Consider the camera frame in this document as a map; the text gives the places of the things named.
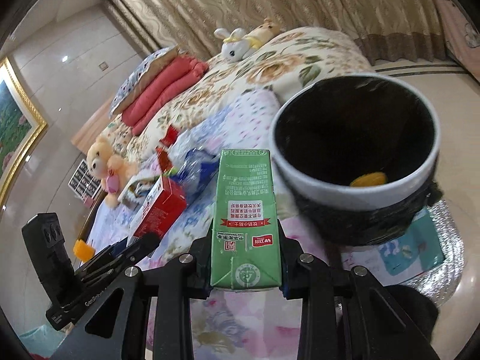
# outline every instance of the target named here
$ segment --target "patterned pillow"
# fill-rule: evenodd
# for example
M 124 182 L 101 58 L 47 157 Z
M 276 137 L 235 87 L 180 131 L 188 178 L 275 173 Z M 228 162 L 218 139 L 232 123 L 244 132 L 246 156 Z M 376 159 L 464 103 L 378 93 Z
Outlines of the patterned pillow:
M 120 86 L 110 106 L 110 118 L 119 115 L 147 88 L 154 78 L 179 54 L 177 46 L 155 51 L 143 60 Z
M 106 137 L 113 147 L 113 150 L 125 157 L 127 153 L 127 146 L 133 137 L 131 128 L 122 123 L 122 119 L 117 116 L 113 121 L 106 126 L 102 131 L 102 135 Z

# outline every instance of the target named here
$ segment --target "pink blanket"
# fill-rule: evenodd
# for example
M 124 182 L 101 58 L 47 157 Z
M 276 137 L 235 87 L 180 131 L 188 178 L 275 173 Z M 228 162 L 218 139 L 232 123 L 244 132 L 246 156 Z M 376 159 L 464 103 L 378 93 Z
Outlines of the pink blanket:
M 198 62 L 195 67 L 185 76 L 176 80 L 175 82 L 171 83 L 167 88 L 165 88 L 165 90 L 160 94 L 155 103 L 147 111 L 145 116 L 143 116 L 132 129 L 131 132 L 133 133 L 133 135 L 140 135 L 142 131 L 145 130 L 145 127 L 147 127 L 150 120 L 152 120 L 153 117 L 160 110 L 160 108 L 162 108 L 174 97 L 180 95 L 180 93 L 200 81 L 207 69 L 208 64 L 206 64 L 205 62 Z
M 143 93 L 122 113 L 122 122 L 129 127 L 135 127 L 158 97 L 172 83 L 188 74 L 199 61 L 190 56 L 175 58 L 157 77 L 148 85 Z

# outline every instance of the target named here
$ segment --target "gold picture frame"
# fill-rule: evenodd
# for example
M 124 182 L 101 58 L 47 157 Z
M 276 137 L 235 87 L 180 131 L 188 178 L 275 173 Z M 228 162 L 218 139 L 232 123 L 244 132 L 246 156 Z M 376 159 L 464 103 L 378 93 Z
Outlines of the gold picture frame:
M 7 58 L 0 63 L 0 216 L 28 153 L 47 129 L 47 122 L 25 90 Z

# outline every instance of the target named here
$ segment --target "cardboard item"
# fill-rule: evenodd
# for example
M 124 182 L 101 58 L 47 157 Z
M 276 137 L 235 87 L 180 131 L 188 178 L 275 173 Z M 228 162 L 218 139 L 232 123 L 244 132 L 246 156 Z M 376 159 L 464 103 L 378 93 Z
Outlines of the cardboard item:
M 222 150 L 212 230 L 213 287 L 261 290 L 281 285 L 268 150 Z
M 169 125 L 169 127 L 166 129 L 165 137 L 160 140 L 160 143 L 165 145 L 166 147 L 170 147 L 176 142 L 179 135 L 180 131 L 177 130 L 174 126 Z
M 186 206 L 180 186 L 161 176 L 130 223 L 128 245 L 148 232 L 155 232 L 162 239 Z
M 68 182 L 68 186 L 88 208 L 92 207 L 97 193 L 101 190 L 100 180 L 91 175 L 85 160 L 82 160 L 78 165 Z

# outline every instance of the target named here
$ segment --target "orange object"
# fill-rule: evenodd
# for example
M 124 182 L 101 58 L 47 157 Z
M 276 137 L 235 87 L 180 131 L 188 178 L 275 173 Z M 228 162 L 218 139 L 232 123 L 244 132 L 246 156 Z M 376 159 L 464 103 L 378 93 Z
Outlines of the orange object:
M 374 187 L 387 183 L 387 175 L 383 172 L 374 172 L 357 177 L 350 183 L 351 187 Z
M 90 245 L 87 245 L 81 239 L 78 239 L 73 247 L 73 253 L 83 263 L 86 263 L 89 259 L 95 256 L 95 249 Z

